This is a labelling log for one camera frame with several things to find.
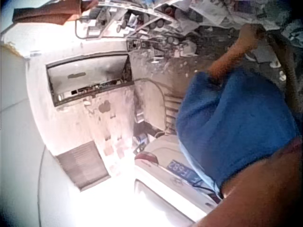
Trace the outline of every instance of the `blue license plate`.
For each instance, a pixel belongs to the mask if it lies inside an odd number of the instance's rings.
[[[180,162],[172,160],[171,163],[166,167],[169,171],[174,173],[175,175],[181,177],[182,179],[186,180],[188,183],[193,185],[197,183],[196,186],[201,185],[203,181],[198,176],[198,174],[191,168],[183,165]]]

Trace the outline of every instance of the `red cloth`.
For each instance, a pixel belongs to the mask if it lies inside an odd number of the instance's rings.
[[[62,0],[39,8],[14,9],[13,23],[35,22],[63,25],[72,15],[81,15],[82,12],[96,5],[98,5],[98,0]]]

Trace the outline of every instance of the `white car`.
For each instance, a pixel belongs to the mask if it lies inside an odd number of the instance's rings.
[[[141,217],[148,219],[144,226],[188,227],[218,203],[181,153],[174,135],[157,138],[136,155],[134,193]]]

